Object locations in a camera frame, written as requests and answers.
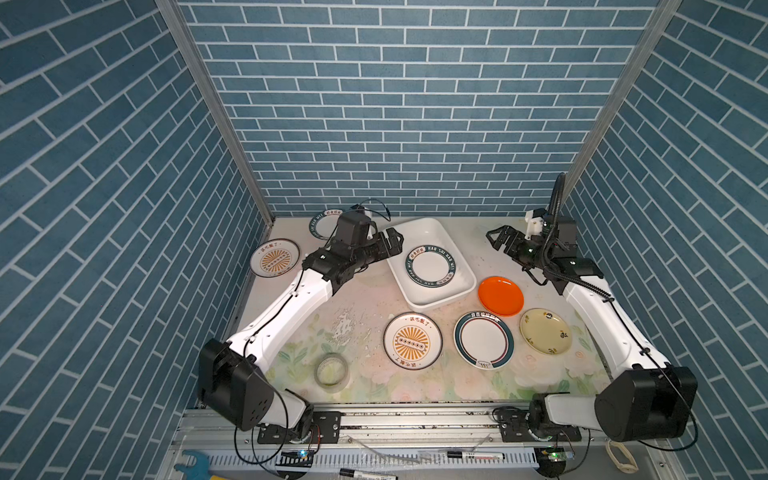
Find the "green lettered rim plate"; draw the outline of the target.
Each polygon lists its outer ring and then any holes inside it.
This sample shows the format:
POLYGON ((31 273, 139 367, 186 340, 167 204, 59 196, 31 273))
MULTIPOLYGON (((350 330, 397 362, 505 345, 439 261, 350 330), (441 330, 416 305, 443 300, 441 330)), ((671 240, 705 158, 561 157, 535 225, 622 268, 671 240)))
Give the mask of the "green lettered rim plate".
POLYGON ((408 277, 425 288, 440 288, 450 283, 456 275, 454 257, 440 246, 426 244, 415 247, 405 259, 408 277))

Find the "green red ring plate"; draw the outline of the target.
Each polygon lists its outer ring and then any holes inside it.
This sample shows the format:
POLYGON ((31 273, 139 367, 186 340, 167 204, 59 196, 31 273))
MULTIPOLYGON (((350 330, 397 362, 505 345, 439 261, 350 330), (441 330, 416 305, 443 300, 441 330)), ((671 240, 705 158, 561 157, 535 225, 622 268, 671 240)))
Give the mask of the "green red ring plate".
POLYGON ((472 311, 461 316, 454 326, 453 339, 459 355, 480 370, 499 369, 514 354, 510 328, 486 311, 472 311))

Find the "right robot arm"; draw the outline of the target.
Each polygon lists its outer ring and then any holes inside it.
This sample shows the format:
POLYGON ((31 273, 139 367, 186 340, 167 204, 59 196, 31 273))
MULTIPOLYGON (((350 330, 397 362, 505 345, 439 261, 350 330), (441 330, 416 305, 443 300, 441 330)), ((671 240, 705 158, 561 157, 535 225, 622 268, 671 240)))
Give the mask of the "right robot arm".
POLYGON ((695 375, 673 365, 634 325, 598 265, 578 254, 574 229, 551 227, 545 235, 526 235, 504 225, 486 238, 524 272, 542 271, 541 285, 552 285, 574 308, 610 372, 610 383, 596 395, 535 395, 530 430, 546 436, 567 427, 590 429, 613 441, 647 446, 681 437, 695 421, 695 375))

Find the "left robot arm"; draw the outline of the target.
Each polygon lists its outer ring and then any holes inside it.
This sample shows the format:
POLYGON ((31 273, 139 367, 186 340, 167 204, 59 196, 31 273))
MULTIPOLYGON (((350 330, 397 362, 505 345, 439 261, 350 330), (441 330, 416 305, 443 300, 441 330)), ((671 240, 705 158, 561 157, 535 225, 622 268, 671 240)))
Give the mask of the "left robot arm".
POLYGON ((365 267, 402 253, 404 237, 372 223, 341 227, 327 247, 308 255, 284 292, 255 320, 225 341, 209 340, 199 355, 197 396, 241 431, 283 429, 285 441, 303 439, 314 407, 269 383, 266 372, 305 320, 365 267))

